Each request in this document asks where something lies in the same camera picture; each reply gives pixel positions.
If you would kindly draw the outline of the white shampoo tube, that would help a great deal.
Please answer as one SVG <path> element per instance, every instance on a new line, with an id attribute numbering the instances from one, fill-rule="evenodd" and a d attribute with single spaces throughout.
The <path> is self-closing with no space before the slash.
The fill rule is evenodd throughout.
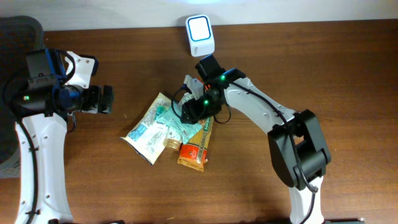
<path id="1" fill-rule="evenodd" d="M 176 131 L 168 127 L 167 134 L 164 140 L 164 146 L 167 149 L 178 151 L 183 144 L 182 138 Z"/>

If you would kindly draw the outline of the orange spaghetti packet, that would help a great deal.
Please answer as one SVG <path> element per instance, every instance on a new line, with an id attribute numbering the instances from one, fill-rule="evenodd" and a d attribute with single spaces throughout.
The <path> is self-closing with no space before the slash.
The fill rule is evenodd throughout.
<path id="1" fill-rule="evenodd" d="M 188 92 L 185 86 L 186 93 L 179 101 L 177 108 L 180 109 L 182 104 L 193 98 L 193 95 Z M 192 137 L 189 142 L 183 144 L 180 149 L 180 155 L 177 163 L 190 167 L 192 169 L 203 172 L 207 159 L 207 149 L 213 129 L 214 119 L 212 117 L 201 120 L 198 123 L 202 125 L 202 129 Z"/>

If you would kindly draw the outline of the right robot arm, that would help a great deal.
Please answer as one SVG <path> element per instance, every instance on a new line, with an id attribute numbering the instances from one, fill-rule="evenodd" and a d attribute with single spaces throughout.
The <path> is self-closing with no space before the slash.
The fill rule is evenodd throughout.
<path id="1" fill-rule="evenodd" d="M 180 120 L 193 124 L 234 108 L 267 136 L 273 169 L 288 187 L 291 223 L 324 223 L 320 193 L 331 154 L 317 116 L 282 106 L 256 88 L 237 68 L 225 70 L 213 55 L 195 66 L 200 79 L 186 75 L 182 89 L 193 95 Z"/>

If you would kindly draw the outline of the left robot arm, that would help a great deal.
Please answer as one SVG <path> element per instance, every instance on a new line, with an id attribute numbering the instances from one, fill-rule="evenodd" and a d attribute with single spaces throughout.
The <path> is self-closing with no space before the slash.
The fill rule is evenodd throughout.
<path id="1" fill-rule="evenodd" d="M 26 86 L 5 104 L 16 117 L 21 191 L 16 223 L 72 223 L 64 145 L 76 112 L 110 114 L 109 85 L 91 85 L 99 62 L 91 55 L 44 48 L 26 55 Z"/>

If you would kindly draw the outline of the cream snack bag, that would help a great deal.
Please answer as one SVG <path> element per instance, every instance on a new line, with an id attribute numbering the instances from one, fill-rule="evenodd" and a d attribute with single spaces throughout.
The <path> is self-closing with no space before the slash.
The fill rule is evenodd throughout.
<path id="1" fill-rule="evenodd" d="M 143 118 L 125 137 L 121 137 L 151 165 L 155 164 L 165 148 L 164 139 L 168 130 L 165 124 L 156 121 L 156 117 L 159 115 L 157 109 L 160 106 L 164 106 L 167 110 L 170 107 L 170 103 L 170 99 L 159 93 Z"/>

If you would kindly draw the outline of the teal wet wipes pack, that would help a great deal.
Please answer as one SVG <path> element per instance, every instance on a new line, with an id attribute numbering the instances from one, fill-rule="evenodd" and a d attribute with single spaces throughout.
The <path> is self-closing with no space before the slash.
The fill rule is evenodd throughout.
<path id="1" fill-rule="evenodd" d="M 202 125 L 200 123 L 182 123 L 177 115 L 173 112 L 171 106 L 158 106 L 156 109 L 155 120 L 158 123 L 164 124 L 176 131 L 177 134 L 181 136 L 182 142 L 184 144 L 189 142 L 189 140 L 202 129 Z"/>

